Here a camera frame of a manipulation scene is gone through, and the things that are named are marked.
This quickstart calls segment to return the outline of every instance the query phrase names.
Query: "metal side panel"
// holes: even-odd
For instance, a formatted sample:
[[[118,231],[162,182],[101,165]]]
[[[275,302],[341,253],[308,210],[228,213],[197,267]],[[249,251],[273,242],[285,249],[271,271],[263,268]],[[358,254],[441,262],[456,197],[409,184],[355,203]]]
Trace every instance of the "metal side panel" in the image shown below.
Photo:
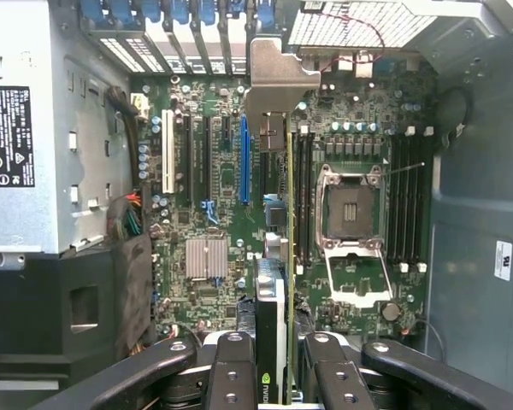
[[[513,393],[513,38],[465,58],[466,74],[441,80],[474,109],[434,162],[428,315],[450,366]],[[426,346],[439,357],[431,332]]]
[[[125,133],[103,98],[109,85],[128,91],[127,76],[84,39],[71,3],[57,4],[0,1],[0,86],[30,91],[34,164],[33,187],[0,187],[2,267],[102,236],[109,200],[130,189]]]

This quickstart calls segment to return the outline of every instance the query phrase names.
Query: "power supply label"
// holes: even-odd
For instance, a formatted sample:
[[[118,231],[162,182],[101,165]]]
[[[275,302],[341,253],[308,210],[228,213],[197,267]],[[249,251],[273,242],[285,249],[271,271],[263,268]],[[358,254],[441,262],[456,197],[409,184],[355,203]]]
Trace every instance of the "power supply label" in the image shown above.
[[[0,86],[0,188],[34,186],[31,95]]]

